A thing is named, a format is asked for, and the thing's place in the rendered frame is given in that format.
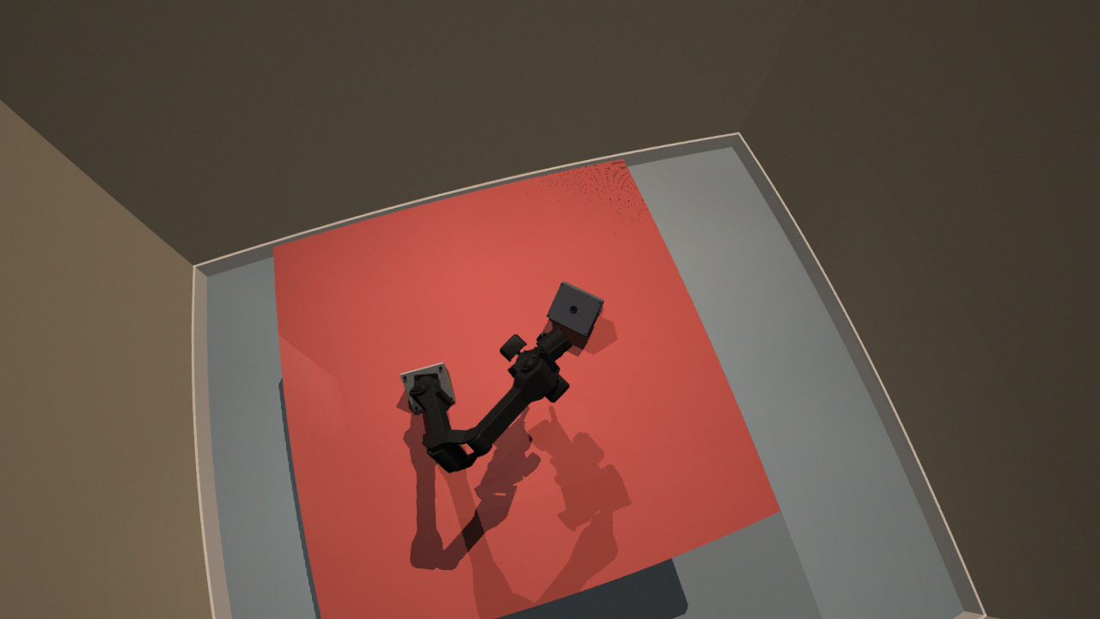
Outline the dark grey sloped panel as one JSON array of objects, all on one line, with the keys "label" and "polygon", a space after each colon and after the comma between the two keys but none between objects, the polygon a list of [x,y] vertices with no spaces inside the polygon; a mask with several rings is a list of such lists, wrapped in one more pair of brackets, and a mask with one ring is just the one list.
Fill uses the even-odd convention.
[{"label": "dark grey sloped panel", "polygon": [[605,299],[585,292],[575,285],[561,281],[556,292],[553,305],[547,311],[549,320],[569,328],[572,332],[588,338],[592,328],[602,312]]}]

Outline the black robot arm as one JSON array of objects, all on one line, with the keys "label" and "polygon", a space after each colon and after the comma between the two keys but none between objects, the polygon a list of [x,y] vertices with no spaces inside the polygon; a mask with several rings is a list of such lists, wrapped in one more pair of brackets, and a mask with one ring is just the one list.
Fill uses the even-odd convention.
[{"label": "black robot arm", "polygon": [[[572,342],[556,327],[549,333],[539,334],[537,346],[520,353],[508,369],[514,377],[510,391],[492,407],[479,425],[468,430],[451,430],[446,411],[453,404],[441,388],[441,382],[437,380],[437,373],[415,375],[415,387],[408,394],[428,414],[431,438],[427,442],[427,454],[435,458],[437,465],[443,466],[446,473],[470,468],[479,456],[490,453],[492,443],[529,404],[553,391],[560,373],[556,360],[565,355]],[[465,444],[473,447],[472,454],[461,447]]]}]

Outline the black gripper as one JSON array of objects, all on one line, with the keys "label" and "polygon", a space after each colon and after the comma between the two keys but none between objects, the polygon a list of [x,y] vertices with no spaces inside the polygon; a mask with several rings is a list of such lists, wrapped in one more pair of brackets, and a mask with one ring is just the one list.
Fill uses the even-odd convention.
[{"label": "black gripper", "polygon": [[[499,352],[501,355],[506,357],[506,360],[512,361],[512,358],[514,358],[516,355],[518,356],[520,355],[520,350],[522,350],[522,347],[525,347],[526,345],[527,342],[525,342],[525,340],[522,340],[522,338],[520,338],[519,334],[513,334],[512,338],[507,340],[505,344],[502,345]],[[547,393],[544,397],[547,397],[547,399],[550,402],[556,404],[557,400],[560,399],[563,393],[566,393],[566,389],[569,388],[570,384],[559,375],[553,391]]]}]

